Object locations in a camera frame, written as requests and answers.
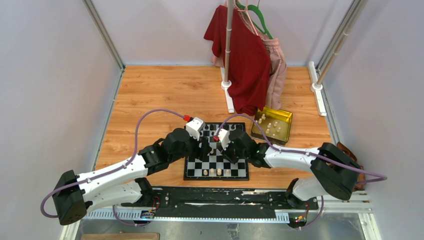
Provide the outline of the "black white chess board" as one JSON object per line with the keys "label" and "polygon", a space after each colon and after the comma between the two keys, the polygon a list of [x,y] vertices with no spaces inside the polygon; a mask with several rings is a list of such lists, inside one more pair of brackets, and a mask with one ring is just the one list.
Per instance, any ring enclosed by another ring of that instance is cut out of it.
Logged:
{"label": "black white chess board", "polygon": [[[206,122],[200,135],[207,137],[211,151],[207,159],[200,160],[186,158],[184,165],[183,179],[185,181],[248,181],[249,165],[244,159],[240,159],[233,164],[224,159],[220,150],[220,144],[213,140],[215,131],[221,124],[219,122]],[[217,169],[222,169],[222,174],[217,175]]]}

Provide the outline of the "brown cloth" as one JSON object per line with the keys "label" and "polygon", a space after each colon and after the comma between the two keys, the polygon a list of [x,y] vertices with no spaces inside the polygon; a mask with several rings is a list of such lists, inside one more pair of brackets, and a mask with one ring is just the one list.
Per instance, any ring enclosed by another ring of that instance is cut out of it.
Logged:
{"label": "brown cloth", "polygon": [[[341,142],[337,142],[336,144],[337,148],[340,149],[342,152],[344,152],[348,157],[350,157],[355,163],[358,162],[357,157],[354,155],[354,153],[348,149],[345,145],[343,145]],[[360,173],[358,175],[358,182],[364,181],[365,175],[363,173]],[[357,183],[353,189],[354,192],[356,191],[364,191],[364,183]]]}

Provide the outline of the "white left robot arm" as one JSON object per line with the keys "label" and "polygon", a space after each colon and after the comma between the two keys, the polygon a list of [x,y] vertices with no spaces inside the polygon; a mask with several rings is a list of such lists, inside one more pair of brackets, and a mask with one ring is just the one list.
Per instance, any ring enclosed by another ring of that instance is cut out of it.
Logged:
{"label": "white left robot arm", "polygon": [[52,196],[59,223],[70,225],[89,212],[114,205],[155,207],[158,197],[147,176],[182,158],[206,158],[211,150],[208,137],[195,138],[176,128],[117,164],[81,174],[69,170],[60,177]]}

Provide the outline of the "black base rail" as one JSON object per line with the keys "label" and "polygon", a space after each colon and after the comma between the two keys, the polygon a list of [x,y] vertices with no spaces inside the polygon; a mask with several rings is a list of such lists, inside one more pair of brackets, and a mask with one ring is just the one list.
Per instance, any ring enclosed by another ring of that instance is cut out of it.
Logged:
{"label": "black base rail", "polygon": [[276,211],[318,210],[317,199],[292,207],[284,189],[156,186],[146,204],[122,203],[121,207],[155,210],[155,218],[204,220],[272,220]]}

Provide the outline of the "pink garment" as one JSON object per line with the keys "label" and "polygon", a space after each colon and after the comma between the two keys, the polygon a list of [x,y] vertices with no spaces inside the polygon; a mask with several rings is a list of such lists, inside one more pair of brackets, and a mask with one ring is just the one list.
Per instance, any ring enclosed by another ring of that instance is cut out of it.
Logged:
{"label": "pink garment", "polygon": [[280,98],[287,75],[287,63],[284,53],[281,49],[278,39],[269,39],[265,34],[262,34],[259,30],[257,30],[251,23],[252,18],[250,17],[250,14],[249,17],[251,20],[248,19],[244,11],[241,11],[236,6],[236,1],[234,2],[233,10],[237,10],[239,16],[242,18],[247,28],[252,33],[261,38],[270,58],[271,66],[264,107],[279,109],[281,107]]}

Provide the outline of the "green hanger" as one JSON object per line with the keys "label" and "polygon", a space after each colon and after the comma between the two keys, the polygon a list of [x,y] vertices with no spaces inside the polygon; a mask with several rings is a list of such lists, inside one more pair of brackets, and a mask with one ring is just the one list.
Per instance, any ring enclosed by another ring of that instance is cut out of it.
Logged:
{"label": "green hanger", "polygon": [[249,11],[253,12],[259,22],[260,22],[260,26],[258,24],[256,24],[254,21],[251,21],[252,25],[259,30],[262,34],[266,35],[269,39],[273,39],[273,36],[271,35],[271,33],[269,32],[269,30],[267,29],[266,23],[265,23],[265,18],[261,12],[261,10],[259,9],[259,7],[257,5],[254,4],[248,4],[246,2],[246,5],[243,5],[242,3],[239,3],[238,1],[236,1],[236,6],[241,10],[244,11],[245,15],[248,17],[249,20],[251,20],[250,16],[249,16]]}

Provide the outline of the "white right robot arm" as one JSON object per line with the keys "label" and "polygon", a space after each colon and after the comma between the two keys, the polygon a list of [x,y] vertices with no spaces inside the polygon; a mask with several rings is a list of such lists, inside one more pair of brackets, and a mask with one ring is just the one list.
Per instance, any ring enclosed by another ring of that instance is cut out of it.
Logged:
{"label": "white right robot arm", "polygon": [[232,132],[221,129],[213,139],[221,144],[221,154],[231,163],[245,160],[257,168],[290,168],[312,173],[308,178],[295,178],[287,188],[285,201],[292,209],[322,195],[347,201],[360,175],[357,172],[360,165],[329,142],[314,148],[284,147],[257,143],[239,129]]}

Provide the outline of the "white clothes rack stand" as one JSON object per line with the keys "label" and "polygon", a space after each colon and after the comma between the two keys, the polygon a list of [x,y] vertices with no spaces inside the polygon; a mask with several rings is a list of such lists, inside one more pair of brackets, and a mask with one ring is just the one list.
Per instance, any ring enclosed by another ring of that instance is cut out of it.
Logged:
{"label": "white clothes rack stand", "polygon": [[224,91],[225,101],[227,111],[230,114],[236,112],[233,99],[230,96],[228,90],[232,85],[232,82],[229,80],[229,63],[230,63],[230,53],[231,53],[231,35],[232,35],[232,24],[233,24],[233,11],[234,11],[234,1],[227,0],[227,20],[226,20],[226,32],[225,32],[225,55],[224,55],[224,67],[221,68],[221,89]]}

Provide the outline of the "red t-shirt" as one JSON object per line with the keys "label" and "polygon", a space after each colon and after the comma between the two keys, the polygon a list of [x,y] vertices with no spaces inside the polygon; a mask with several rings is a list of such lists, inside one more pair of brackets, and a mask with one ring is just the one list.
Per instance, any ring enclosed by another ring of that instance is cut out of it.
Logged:
{"label": "red t-shirt", "polygon": [[[228,8],[219,5],[204,34],[204,39],[212,41],[211,51],[217,58],[225,57]],[[228,78],[231,86],[228,93],[238,114],[253,116],[257,109],[266,104],[270,56],[262,39],[251,32],[244,21],[233,10],[230,39]]]}

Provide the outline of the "yellow metal tin box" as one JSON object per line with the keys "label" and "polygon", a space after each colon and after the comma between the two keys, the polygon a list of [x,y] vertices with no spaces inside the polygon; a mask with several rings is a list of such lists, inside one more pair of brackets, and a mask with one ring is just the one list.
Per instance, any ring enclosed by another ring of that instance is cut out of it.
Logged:
{"label": "yellow metal tin box", "polygon": [[289,141],[293,113],[282,109],[264,107],[257,110],[254,120],[272,144],[285,146]]}

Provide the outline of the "white right rack foot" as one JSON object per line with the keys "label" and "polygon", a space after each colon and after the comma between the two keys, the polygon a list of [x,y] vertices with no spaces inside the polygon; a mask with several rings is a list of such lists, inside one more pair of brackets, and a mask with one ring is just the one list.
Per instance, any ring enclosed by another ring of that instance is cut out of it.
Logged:
{"label": "white right rack foot", "polygon": [[311,80],[310,90],[313,92],[316,102],[316,107],[318,114],[322,117],[327,116],[327,111],[325,108],[324,98],[322,95],[323,86],[318,84],[318,74],[315,68],[315,63],[313,61],[308,62],[308,72]]}

